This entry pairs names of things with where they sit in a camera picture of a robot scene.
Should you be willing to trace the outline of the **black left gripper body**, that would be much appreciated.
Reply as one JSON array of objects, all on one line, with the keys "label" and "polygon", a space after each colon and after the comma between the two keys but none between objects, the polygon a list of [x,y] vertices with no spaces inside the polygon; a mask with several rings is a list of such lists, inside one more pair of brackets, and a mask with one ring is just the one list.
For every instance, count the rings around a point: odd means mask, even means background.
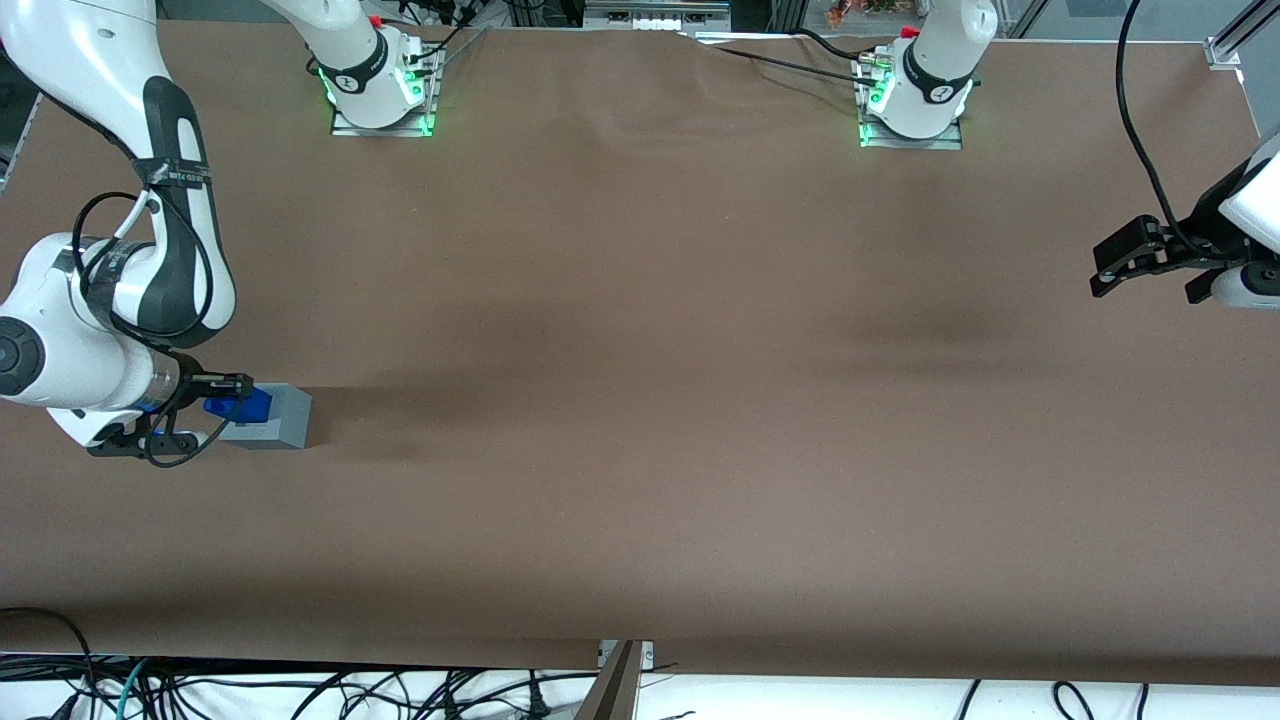
[{"label": "black left gripper body", "polygon": [[1167,220],[1165,261],[1161,273],[1181,269],[1226,269],[1251,260],[1251,242],[1219,206],[1240,186],[1244,176],[1225,176],[1196,202],[1190,214],[1178,220],[1164,188],[1160,205]]}]

